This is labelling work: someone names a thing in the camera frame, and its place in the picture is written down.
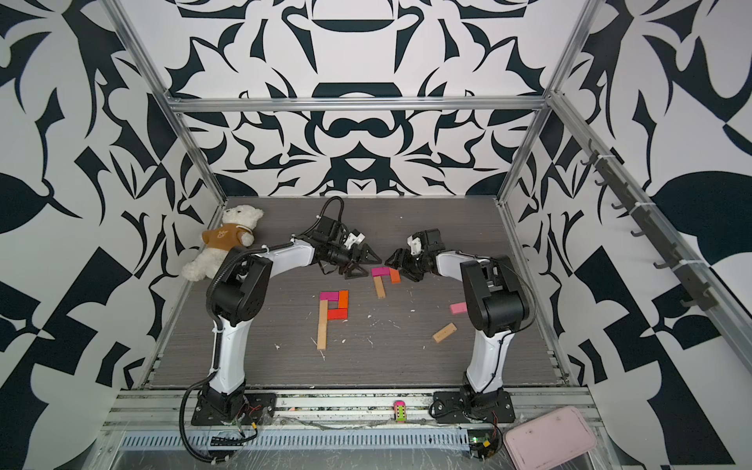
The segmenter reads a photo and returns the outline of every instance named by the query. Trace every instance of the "teddy bear head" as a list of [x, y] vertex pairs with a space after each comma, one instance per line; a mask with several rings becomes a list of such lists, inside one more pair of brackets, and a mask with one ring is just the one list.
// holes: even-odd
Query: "teddy bear head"
[[263, 215], [264, 211], [252, 205], [239, 205], [222, 214], [222, 223], [237, 223], [253, 230]]

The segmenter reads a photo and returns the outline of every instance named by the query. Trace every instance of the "gray table surface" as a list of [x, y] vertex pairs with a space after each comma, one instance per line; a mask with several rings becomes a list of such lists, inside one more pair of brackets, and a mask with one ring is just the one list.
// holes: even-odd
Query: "gray table surface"
[[[254, 230], [257, 244], [279, 244], [310, 226], [324, 199], [232, 198], [229, 207], [251, 204], [266, 214]], [[336, 216], [337, 203], [328, 215]], [[482, 255], [510, 254], [501, 217], [489, 197], [456, 199], [346, 199], [343, 222], [358, 229], [382, 259], [407, 237], [439, 228], [447, 249]], [[272, 278], [263, 309], [253, 321], [245, 356], [247, 384], [260, 387], [409, 387], [461, 384], [472, 356], [475, 330], [466, 314], [462, 284], [428, 274], [391, 284], [377, 299], [370, 277], [344, 280], [319, 267], [293, 269]], [[152, 387], [186, 387], [205, 377], [211, 362], [213, 323], [205, 312], [208, 280], [194, 283], [168, 340]], [[329, 321], [327, 348], [316, 349], [321, 291], [349, 290], [348, 320]], [[436, 344], [448, 323], [457, 331]], [[546, 344], [537, 328], [518, 334], [505, 363], [506, 384], [555, 384]]]

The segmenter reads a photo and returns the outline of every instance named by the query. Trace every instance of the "metal vent grille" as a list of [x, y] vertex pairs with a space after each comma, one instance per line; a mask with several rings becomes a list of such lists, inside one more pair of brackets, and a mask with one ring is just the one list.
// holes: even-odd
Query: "metal vent grille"
[[[212, 436], [227, 431], [188, 431], [193, 447], [206, 448]], [[269, 430], [246, 444], [247, 450], [327, 450], [327, 449], [412, 449], [436, 448], [468, 450], [465, 429], [356, 429], [356, 430]], [[128, 431], [122, 450], [180, 450], [177, 431]], [[237, 447], [212, 447], [237, 449]]]

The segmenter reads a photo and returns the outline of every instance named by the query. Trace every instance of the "brown shirt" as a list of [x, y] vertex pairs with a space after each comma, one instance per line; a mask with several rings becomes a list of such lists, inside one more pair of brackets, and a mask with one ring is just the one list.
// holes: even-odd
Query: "brown shirt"
[[236, 223], [224, 223], [219, 229], [203, 232], [201, 238], [203, 238], [207, 248], [230, 251], [233, 247], [242, 245], [241, 237], [244, 233], [251, 233], [251, 231]]

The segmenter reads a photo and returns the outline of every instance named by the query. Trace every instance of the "wooden block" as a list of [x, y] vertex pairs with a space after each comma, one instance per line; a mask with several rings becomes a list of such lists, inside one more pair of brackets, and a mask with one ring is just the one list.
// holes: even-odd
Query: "wooden block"
[[333, 300], [336, 302], [339, 300], [339, 292], [322, 292], [319, 294], [319, 300]]
[[350, 300], [350, 294], [346, 290], [339, 291], [339, 304], [337, 308], [347, 308], [348, 301]]
[[328, 300], [319, 300], [319, 341], [316, 349], [326, 349], [326, 317], [329, 310]]
[[388, 276], [389, 275], [389, 268], [386, 266], [382, 266], [380, 268], [371, 268], [371, 276]]
[[347, 320], [347, 309], [330, 308], [329, 313], [326, 314], [326, 318], [329, 320]]
[[392, 284], [399, 284], [402, 279], [399, 277], [399, 271], [389, 268], [389, 277], [392, 278]]
[[384, 283], [381, 282], [381, 277], [374, 277], [374, 285], [376, 286], [376, 296], [379, 299], [385, 299], [387, 293], [384, 291]]
[[465, 302], [461, 304], [452, 304], [449, 306], [449, 308], [452, 310], [452, 315], [468, 313], [468, 305]]
[[449, 323], [444, 328], [438, 330], [435, 335], [433, 335], [433, 340], [437, 343], [441, 343], [447, 338], [447, 336], [451, 335], [455, 331], [457, 331], [457, 327], [454, 326], [454, 323]]

